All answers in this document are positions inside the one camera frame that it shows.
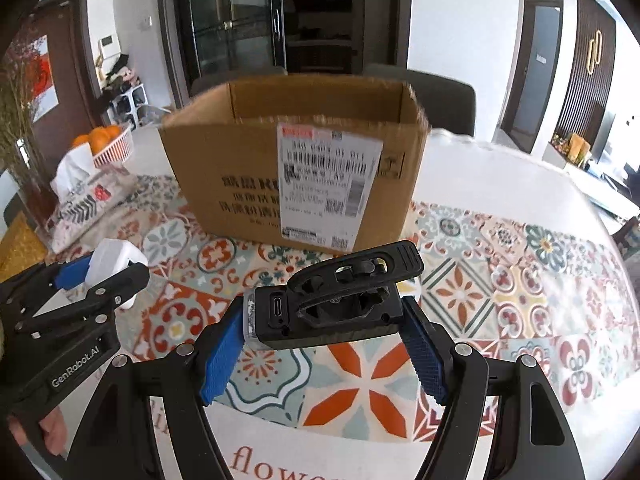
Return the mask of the person's hand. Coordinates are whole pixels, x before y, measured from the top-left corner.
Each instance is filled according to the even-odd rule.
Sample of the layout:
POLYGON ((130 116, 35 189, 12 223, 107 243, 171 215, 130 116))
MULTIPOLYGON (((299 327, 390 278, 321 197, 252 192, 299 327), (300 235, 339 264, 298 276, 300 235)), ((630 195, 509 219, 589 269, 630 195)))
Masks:
MULTIPOLYGON (((9 428, 18 445, 28 442, 27 434, 21 423, 14 417, 8 417, 9 428)), ((47 450, 54 456, 60 456, 64 450, 67 439, 67 427, 60 408, 55 408, 39 423, 42 430, 43 442, 47 450)))

